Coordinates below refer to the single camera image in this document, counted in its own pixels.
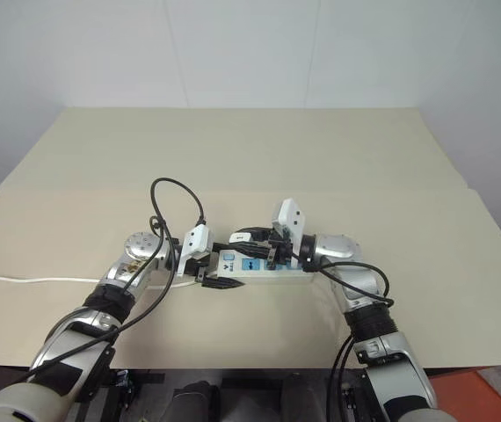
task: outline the table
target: table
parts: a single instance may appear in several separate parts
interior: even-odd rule
[[[263,153],[233,161],[242,149]],[[345,233],[386,271],[392,316],[423,366],[501,364],[501,232],[411,109],[70,109],[0,187],[0,275],[100,277],[146,229],[158,176],[198,191],[218,238],[295,198],[308,233]],[[158,195],[183,236],[193,204],[172,186]],[[0,281],[0,364],[29,365],[91,289]],[[322,277],[181,287],[120,336],[113,366],[329,367],[345,335]]]

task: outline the black wire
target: black wire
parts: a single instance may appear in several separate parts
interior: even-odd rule
[[[185,191],[187,191],[190,194],[190,196],[192,196],[193,199],[196,201],[196,205],[198,206],[198,210],[200,211],[200,216],[198,217],[198,221],[196,221],[196,226],[200,224],[206,224],[206,218],[204,217],[204,208],[201,205],[200,199],[196,196],[196,194],[192,191],[192,189],[190,189],[184,183],[175,180],[174,178],[157,178],[153,180],[153,183],[151,184],[150,193],[151,193],[151,203],[153,204],[153,208],[155,209],[156,220],[158,224],[166,224],[163,215],[161,214],[161,210],[156,204],[155,188],[156,185],[158,185],[160,182],[169,182],[172,183],[173,185],[180,186]]]
[[[49,333],[47,334],[46,336],[46,340],[48,338],[50,338],[51,336],[54,335],[54,332],[57,331],[57,329],[59,327],[61,327],[61,324],[63,324],[65,321],[67,321],[69,318],[72,318],[72,317],[76,317],[77,315],[80,315],[80,314],[83,314],[85,311],[89,310],[89,308],[86,308],[86,307],[82,307],[82,308],[78,308],[78,309],[75,309],[71,312],[69,312],[66,316],[64,316],[63,318],[61,318],[59,321],[57,321],[55,323],[55,325],[53,326],[53,328],[49,331]]]
[[[155,233],[155,228],[153,226],[151,226],[151,231],[153,233]],[[159,251],[161,250],[161,248],[163,247],[163,226],[159,226],[159,233],[157,235],[159,237],[159,244],[156,246],[156,249],[155,251],[151,254],[151,256],[143,263],[142,266],[140,266],[137,271],[134,273],[134,275],[132,275],[129,280],[127,281],[127,283],[124,285],[124,287],[121,289],[120,293],[123,295],[127,292],[127,290],[129,289],[129,287],[132,285],[132,283],[135,281],[135,279],[137,278],[137,276],[139,274],[142,273],[142,271],[149,265],[149,263],[155,259],[156,257],[156,254],[159,253]]]
[[[324,407],[326,422],[330,422],[330,415],[331,415],[330,398],[332,397],[332,380],[334,379],[335,373],[337,372],[337,367],[338,363],[340,362],[340,357],[342,356],[342,353],[345,350],[346,345],[350,340],[352,340],[352,335],[348,336],[348,338],[340,346],[340,349],[338,350],[337,353],[337,357],[335,358],[335,362],[332,364],[332,369],[330,370],[329,380],[327,382],[327,398]]]
[[[121,332],[127,330],[129,327],[139,323],[144,317],[146,317],[148,314],[150,314],[153,311],[153,309],[155,309],[158,306],[158,304],[164,299],[166,294],[171,289],[172,281],[174,280],[174,275],[176,272],[175,268],[177,266],[177,257],[176,257],[176,254],[174,253],[174,243],[172,242],[171,233],[169,231],[169,228],[166,225],[166,221],[164,220],[163,216],[161,215],[161,212],[156,204],[155,187],[156,187],[156,184],[161,182],[161,181],[171,182],[175,185],[178,185],[178,186],[186,189],[186,191],[189,192],[189,194],[191,194],[192,197],[196,200],[196,203],[198,204],[198,208],[200,209],[200,217],[198,219],[198,222],[205,223],[203,207],[201,206],[201,202],[198,199],[198,197],[196,197],[195,193],[191,189],[189,189],[184,184],[182,184],[182,183],[180,183],[177,180],[174,180],[172,178],[158,178],[158,179],[153,181],[153,183],[151,184],[151,190],[150,190],[151,202],[153,204],[153,208],[155,209],[156,219],[158,220],[159,227],[163,229],[164,235],[166,236],[166,239],[169,242],[170,251],[171,251],[171,269],[169,271],[169,279],[167,280],[166,284],[164,285],[164,288],[163,288],[163,291],[161,292],[161,294],[151,303],[151,305],[148,308],[146,308],[139,316],[132,319],[130,322],[123,324],[120,328],[111,330],[98,338],[95,338],[87,343],[84,343],[83,345],[80,345],[79,347],[75,347],[74,349],[71,349],[71,350],[67,351],[66,353],[62,353],[59,356],[57,356],[57,357],[55,357],[47,362],[42,363],[41,365],[39,365],[38,367],[35,367],[34,369],[30,369],[23,376],[19,377],[14,383],[24,382],[28,378],[30,378],[31,376],[34,376],[41,371],[44,371],[44,370],[49,369],[51,367],[54,367],[57,363],[61,362],[62,360],[65,360],[65,359],[69,358],[70,356],[73,356],[77,353],[80,353],[83,350],[88,349],[89,347],[97,345],[98,343],[101,343],[101,342],[106,341],[106,340],[109,340],[110,342],[114,341],[116,336],[119,333],[121,333]]]
[[[155,231],[155,229],[159,228],[158,222],[156,222],[156,215],[152,215],[149,218],[149,227],[155,236],[161,236],[159,233]]]
[[[164,225],[163,228],[164,228],[164,232],[165,232],[166,236],[168,237],[171,250],[173,250],[174,244],[172,243],[171,233],[169,232],[169,229],[166,227],[166,225]],[[66,353],[60,354],[59,356],[57,356],[57,357],[55,357],[47,362],[42,363],[38,367],[35,367],[34,369],[29,370],[27,373],[25,373],[25,375],[18,378],[14,383],[24,382],[28,378],[30,378],[31,376],[38,374],[40,371],[44,371],[46,369],[54,367],[58,362],[61,362],[62,360],[65,360],[65,359],[69,358],[70,356],[73,356],[77,353],[80,353],[83,350],[88,349],[89,347],[97,345],[98,343],[101,343],[101,342],[106,341],[106,340],[112,341],[115,339],[115,336],[117,334],[123,332],[124,330],[127,330],[132,325],[135,325],[138,322],[140,322],[144,317],[146,317],[149,313],[151,313],[151,311],[154,308],[157,307],[157,305],[164,299],[166,294],[169,292],[169,289],[171,288],[171,284],[172,284],[172,281],[174,280],[174,274],[175,274],[174,268],[176,266],[176,256],[174,253],[171,254],[171,260],[172,260],[172,266],[171,266],[171,270],[169,272],[169,279],[167,280],[166,284],[164,285],[163,292],[138,317],[132,319],[130,322],[128,322],[126,324],[123,324],[118,329],[111,330],[98,338],[95,338],[87,343],[84,343],[83,345],[80,345],[79,347],[75,347],[74,349],[71,349]]]
[[[267,246],[260,246],[259,244],[254,244],[253,242],[234,242],[232,244],[220,244],[214,242],[214,252],[219,253],[219,251],[224,250],[237,251],[247,257],[259,259],[268,259],[268,253],[270,252],[270,248]]]
[[[385,297],[387,297],[387,295],[389,293],[389,279],[388,279],[388,276],[385,275],[385,273],[382,271],[382,269],[378,268],[377,266],[373,266],[371,264],[366,264],[364,262],[338,261],[338,262],[331,262],[329,264],[324,264],[321,266],[321,269],[324,270],[325,268],[331,268],[333,266],[358,266],[361,268],[367,268],[369,270],[377,272],[381,276],[381,279],[383,280],[383,283],[385,284],[385,290],[383,291],[383,295]]]
[[[294,253],[292,253],[292,257],[296,258],[298,261],[301,262],[300,257],[295,255]],[[383,278],[383,282],[385,283],[385,291],[383,292],[383,296],[374,295],[372,293],[367,292],[366,290],[362,290],[359,287],[355,287],[352,284],[347,283],[346,281],[342,281],[336,275],[333,275],[325,270],[325,268],[331,268],[333,266],[360,266],[362,268],[369,268],[370,270],[376,271]],[[323,266],[320,266],[318,269],[318,272],[321,273],[322,275],[324,275],[325,277],[328,277],[329,279],[333,280],[335,283],[340,284],[341,286],[344,286],[344,287],[348,287],[351,290],[353,290],[357,293],[360,293],[361,295],[375,299],[376,301],[381,301],[381,302],[387,303],[388,308],[391,308],[393,306],[393,304],[395,303],[395,301],[393,299],[389,299],[388,297],[385,297],[389,293],[389,279],[388,279],[387,275],[385,275],[385,273],[377,266],[372,266],[371,264],[365,264],[363,262],[339,261],[339,262],[325,264]]]
[[[340,413],[341,422],[346,422],[345,405],[343,404],[342,401],[342,378],[345,373],[346,361],[348,360],[348,356],[350,355],[350,351],[352,350],[353,346],[354,346],[354,341],[352,340],[348,345],[348,347],[346,348],[345,357],[342,359],[342,362],[340,363],[340,370],[338,371],[338,380],[337,380],[338,412]]]
[[[374,295],[372,293],[367,292],[366,290],[362,290],[361,288],[355,287],[352,284],[347,283],[346,281],[342,281],[341,279],[339,279],[339,277],[337,277],[336,275],[332,275],[331,273],[329,273],[326,270],[319,270],[319,273],[321,273],[325,277],[330,278],[335,283],[340,284],[341,286],[344,286],[344,287],[348,287],[351,290],[360,293],[361,295],[370,297],[376,301],[382,301],[382,302],[387,303],[388,308],[391,308],[393,306],[393,304],[395,303],[395,301],[393,299],[389,299],[388,297],[384,297],[384,296]]]

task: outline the white backdrop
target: white backdrop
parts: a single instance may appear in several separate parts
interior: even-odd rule
[[[501,1],[0,0],[0,182],[65,106],[419,106],[501,225]]]

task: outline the white cable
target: white cable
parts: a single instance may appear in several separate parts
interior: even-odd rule
[[[80,279],[77,277],[42,277],[38,279],[17,279],[14,277],[1,277],[0,281],[9,281],[10,283],[18,283],[18,284],[28,284],[28,283],[43,283],[47,281],[74,281],[79,283],[98,283],[100,280],[97,279]],[[184,283],[175,283],[171,285],[171,288],[177,287],[186,287],[191,286],[192,284],[196,284],[195,281],[186,281]],[[149,286],[148,290],[163,290],[164,286]]]

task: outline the power strip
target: power strip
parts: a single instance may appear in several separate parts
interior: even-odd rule
[[[313,273],[305,273],[300,268],[277,265],[275,270],[266,268],[266,260],[249,258],[233,250],[219,253],[217,276],[229,277],[245,283],[257,284],[303,284],[313,280]]]

